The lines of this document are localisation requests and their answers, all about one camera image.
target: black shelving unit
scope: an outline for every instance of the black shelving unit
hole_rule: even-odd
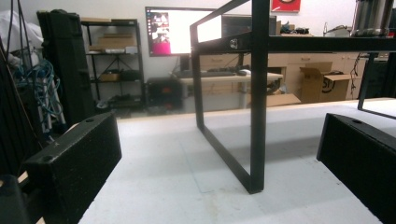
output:
[[[122,82],[129,82],[129,81],[139,81],[140,82],[140,95],[136,96],[139,98],[138,101],[132,100],[129,101],[128,104],[120,104],[121,107],[126,107],[126,106],[144,106],[146,102],[146,96],[145,96],[145,85],[144,85],[144,73],[143,73],[143,58],[142,58],[142,53],[141,53],[141,39],[140,39],[140,29],[139,29],[139,23],[137,22],[136,19],[130,19],[130,20],[111,20],[111,21],[82,21],[81,25],[85,26],[87,29],[87,34],[88,34],[88,40],[90,46],[92,45],[92,34],[91,34],[91,27],[97,26],[97,27],[129,27],[131,28],[131,32],[134,33],[135,38],[136,38],[136,44],[137,44],[137,53],[136,54],[129,54],[129,53],[103,53],[103,52],[95,52],[91,53],[88,52],[87,55],[91,58],[92,61],[92,71],[93,71],[93,80],[92,83],[95,85],[95,90],[96,90],[96,95],[98,97],[98,100],[101,100],[101,95],[99,92],[100,85],[101,84],[106,84],[106,83],[120,83],[120,91],[122,94]],[[115,80],[115,81],[101,81],[99,79],[99,73],[97,71],[96,67],[96,57],[108,57],[111,56],[113,58],[113,61],[108,64],[108,67],[105,69],[105,71],[110,68],[111,66],[116,66],[119,70],[122,67],[126,67],[130,70],[137,70],[139,73],[139,78],[138,79],[121,79],[121,80]],[[124,60],[138,60],[138,68],[132,69],[128,63],[126,63]]]
[[[269,35],[270,0],[251,0],[252,31],[241,35],[198,42],[197,27],[248,0],[233,0],[191,26],[191,60],[194,81],[196,122],[207,141],[220,154],[249,193],[264,189],[266,90],[268,53],[298,52],[395,52],[396,39],[369,37],[294,37]],[[200,55],[251,53],[250,174],[220,140],[205,126]]]

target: metal shelf rack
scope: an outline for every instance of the metal shelf rack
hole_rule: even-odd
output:
[[[266,91],[263,87],[267,85],[268,53],[394,52],[396,51],[396,39],[269,36],[268,26],[264,26],[263,24],[269,24],[271,1],[251,0],[251,32],[199,43],[198,25],[210,21],[235,7],[239,7],[247,1],[232,0],[191,26],[191,63],[198,128],[212,147],[224,159],[247,191],[249,193],[257,193],[264,189]],[[205,54],[247,52],[251,53],[250,174],[205,126],[199,57]]]

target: keyboard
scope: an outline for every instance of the keyboard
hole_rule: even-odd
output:
[[[178,78],[192,77],[192,71],[179,71],[174,72],[174,75]],[[218,72],[201,72],[201,77],[233,77],[235,76],[234,72],[230,71],[218,71]]]

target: open cardboard box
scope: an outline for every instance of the open cardboard box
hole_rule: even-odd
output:
[[[344,101],[350,75],[329,75],[332,63],[307,63],[300,67],[304,75],[301,101],[303,104]]]

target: white table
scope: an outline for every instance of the white table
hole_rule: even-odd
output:
[[[396,100],[364,106],[396,114]],[[316,160],[326,113],[396,136],[396,121],[357,102],[271,107],[264,191],[249,195],[198,131],[193,114],[118,120],[122,159],[80,223],[379,223]],[[207,113],[206,125],[248,167],[248,110]]]
[[[283,75],[268,73],[267,80],[268,81],[276,81],[283,78]],[[186,99],[189,96],[189,86],[193,85],[192,77],[183,77],[178,79],[182,85],[182,97]],[[247,107],[247,93],[248,93],[248,83],[251,81],[250,75],[246,75],[244,77],[241,76],[232,76],[232,77],[202,77],[201,81],[203,84],[205,83],[219,83],[219,82],[237,82],[241,83],[241,94],[239,98],[239,108]]]

